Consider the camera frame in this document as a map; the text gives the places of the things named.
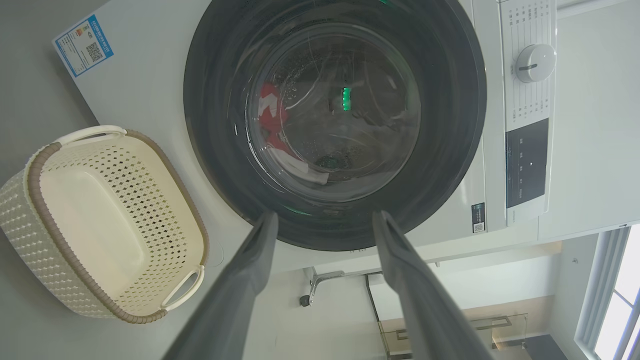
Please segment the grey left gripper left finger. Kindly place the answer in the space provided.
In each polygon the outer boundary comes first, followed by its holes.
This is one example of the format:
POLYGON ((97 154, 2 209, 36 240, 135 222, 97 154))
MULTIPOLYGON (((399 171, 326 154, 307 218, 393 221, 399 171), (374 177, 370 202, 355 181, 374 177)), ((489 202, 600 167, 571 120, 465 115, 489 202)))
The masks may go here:
POLYGON ((254 303, 271 273, 278 229, 278 215, 266 211, 162 360, 242 360, 254 303))

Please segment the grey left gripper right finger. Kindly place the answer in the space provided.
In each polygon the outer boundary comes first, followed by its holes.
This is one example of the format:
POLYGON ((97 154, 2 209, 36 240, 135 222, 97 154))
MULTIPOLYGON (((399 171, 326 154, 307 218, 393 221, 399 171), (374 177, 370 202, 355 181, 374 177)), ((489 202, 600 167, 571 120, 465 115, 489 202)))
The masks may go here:
POLYGON ((372 228, 382 275, 398 295, 409 330, 417 332, 420 325, 455 320, 467 325, 468 319, 393 217, 384 210, 373 212, 372 228))

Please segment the dark round washer door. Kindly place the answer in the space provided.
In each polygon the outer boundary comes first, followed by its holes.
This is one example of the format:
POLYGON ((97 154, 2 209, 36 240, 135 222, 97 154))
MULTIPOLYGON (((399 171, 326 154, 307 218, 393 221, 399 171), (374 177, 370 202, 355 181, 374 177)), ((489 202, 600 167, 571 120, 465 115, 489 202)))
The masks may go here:
POLYGON ((423 224, 462 182, 482 137, 485 62, 458 0, 211 0, 190 41, 183 111, 218 194, 251 225, 316 251, 375 245, 373 213, 423 224), (263 84, 286 143, 320 185, 266 149, 263 84))

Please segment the red cloth garment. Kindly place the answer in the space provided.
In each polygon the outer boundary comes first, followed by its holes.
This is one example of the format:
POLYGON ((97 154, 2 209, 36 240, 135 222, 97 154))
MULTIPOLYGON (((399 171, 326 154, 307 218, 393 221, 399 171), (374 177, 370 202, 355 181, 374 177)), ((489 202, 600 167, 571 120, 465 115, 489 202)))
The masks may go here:
POLYGON ((326 185, 329 174, 313 170, 308 162, 295 155, 285 141, 283 129, 288 120, 288 114, 282 104, 281 93, 274 84, 263 83, 257 112, 260 129, 266 142, 266 150, 274 157, 275 162, 295 178, 318 185, 326 185))

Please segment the cream perforated laundry basket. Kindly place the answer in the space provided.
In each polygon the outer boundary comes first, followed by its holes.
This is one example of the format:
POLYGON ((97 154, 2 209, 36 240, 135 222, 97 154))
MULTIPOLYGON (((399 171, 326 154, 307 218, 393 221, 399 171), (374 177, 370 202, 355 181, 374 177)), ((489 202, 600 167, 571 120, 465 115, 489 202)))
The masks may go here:
POLYGON ((0 187, 0 229, 81 316, 158 321, 200 289, 210 240, 150 137, 100 125, 59 137, 0 187))

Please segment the white front-load washing machine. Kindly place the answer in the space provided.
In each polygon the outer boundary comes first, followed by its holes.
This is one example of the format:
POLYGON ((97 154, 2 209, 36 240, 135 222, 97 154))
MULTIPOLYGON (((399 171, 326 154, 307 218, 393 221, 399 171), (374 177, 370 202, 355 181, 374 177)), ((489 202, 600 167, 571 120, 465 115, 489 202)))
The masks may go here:
MULTIPOLYGON (((533 44, 556 45, 555 0, 457 0, 471 20, 486 71, 486 116, 478 149, 462 182, 435 214, 404 232, 421 251, 451 259, 512 248, 538 239, 549 209, 555 69, 541 82, 519 80, 515 64, 533 44), (545 194, 506 207, 506 133, 549 119, 545 194), (485 203, 486 231, 473 233, 471 207, 485 203)), ((100 125, 151 137, 195 196, 212 237, 215 262, 227 262, 254 225, 221 197, 192 146, 185 118, 184 81, 190 43, 211 0, 109 0, 96 14, 114 55, 74 78, 100 125)), ((360 272, 374 267, 377 249, 322 251, 277 239, 273 271, 316 268, 360 272)))

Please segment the dark QR code sticker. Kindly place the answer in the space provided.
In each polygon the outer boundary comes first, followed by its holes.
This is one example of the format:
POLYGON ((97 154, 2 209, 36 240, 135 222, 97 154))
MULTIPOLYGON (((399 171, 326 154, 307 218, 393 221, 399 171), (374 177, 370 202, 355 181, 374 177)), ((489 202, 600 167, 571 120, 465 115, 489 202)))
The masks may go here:
POLYGON ((473 234, 483 233, 487 230, 485 203, 476 203, 471 206, 471 230, 473 234))

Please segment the black control display panel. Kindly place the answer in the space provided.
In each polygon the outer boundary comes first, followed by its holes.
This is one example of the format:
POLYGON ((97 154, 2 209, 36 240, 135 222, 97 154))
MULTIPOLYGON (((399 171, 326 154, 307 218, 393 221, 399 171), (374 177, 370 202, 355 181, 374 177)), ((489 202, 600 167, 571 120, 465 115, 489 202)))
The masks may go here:
POLYGON ((546 193, 549 119, 506 132, 506 208, 546 193))

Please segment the white framed window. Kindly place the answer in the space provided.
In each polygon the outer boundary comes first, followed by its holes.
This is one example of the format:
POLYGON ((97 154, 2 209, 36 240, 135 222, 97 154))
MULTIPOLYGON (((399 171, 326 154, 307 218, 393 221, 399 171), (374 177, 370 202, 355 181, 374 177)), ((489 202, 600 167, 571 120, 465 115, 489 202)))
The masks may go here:
POLYGON ((574 341, 588 360, 640 360, 640 223, 598 236, 574 341))

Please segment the white program dial knob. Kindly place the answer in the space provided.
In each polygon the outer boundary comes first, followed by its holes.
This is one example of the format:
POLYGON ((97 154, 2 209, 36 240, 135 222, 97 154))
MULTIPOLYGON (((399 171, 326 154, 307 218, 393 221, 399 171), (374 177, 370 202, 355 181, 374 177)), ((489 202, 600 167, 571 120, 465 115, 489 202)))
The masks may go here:
POLYGON ((557 52, 549 44, 532 44, 519 53, 516 75, 524 84, 534 84, 549 78, 557 62, 557 52))

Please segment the blue energy label sticker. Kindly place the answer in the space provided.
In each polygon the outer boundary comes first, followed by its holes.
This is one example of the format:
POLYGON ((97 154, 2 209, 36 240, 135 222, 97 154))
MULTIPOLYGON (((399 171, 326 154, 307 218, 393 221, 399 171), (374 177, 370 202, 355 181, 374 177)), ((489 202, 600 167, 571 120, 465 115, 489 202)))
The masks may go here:
POLYGON ((58 35, 53 39, 52 44, 73 78, 86 73, 114 55, 114 50, 96 14, 90 14, 66 32, 58 35))

